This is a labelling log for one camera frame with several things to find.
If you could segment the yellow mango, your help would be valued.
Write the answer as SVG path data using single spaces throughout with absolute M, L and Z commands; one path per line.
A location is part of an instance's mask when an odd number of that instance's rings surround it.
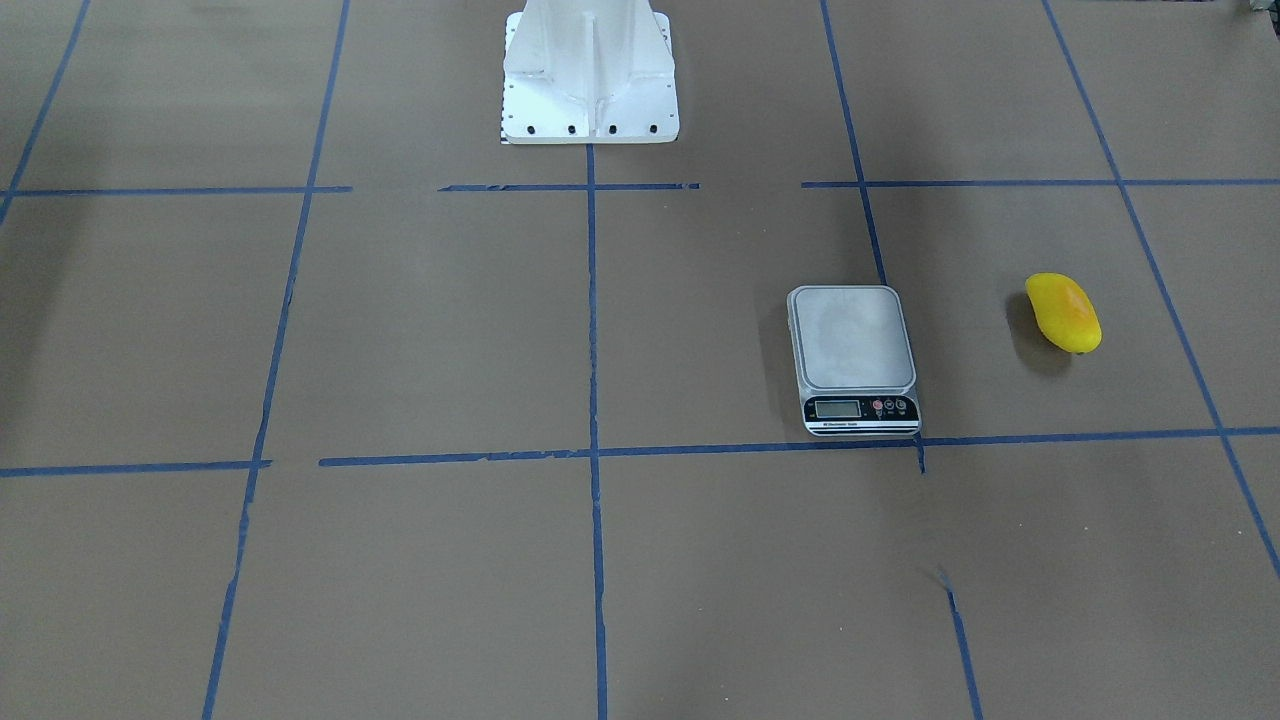
M 1103 338 L 1102 327 L 1087 292 L 1069 275 L 1039 272 L 1024 283 L 1041 334 L 1068 354 L 1094 352 Z

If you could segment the silver digital kitchen scale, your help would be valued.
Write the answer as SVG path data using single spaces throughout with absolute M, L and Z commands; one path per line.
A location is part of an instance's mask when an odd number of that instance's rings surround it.
M 797 396 L 815 437 L 922 432 L 916 368 L 899 293 L 886 284 L 805 284 L 786 302 Z

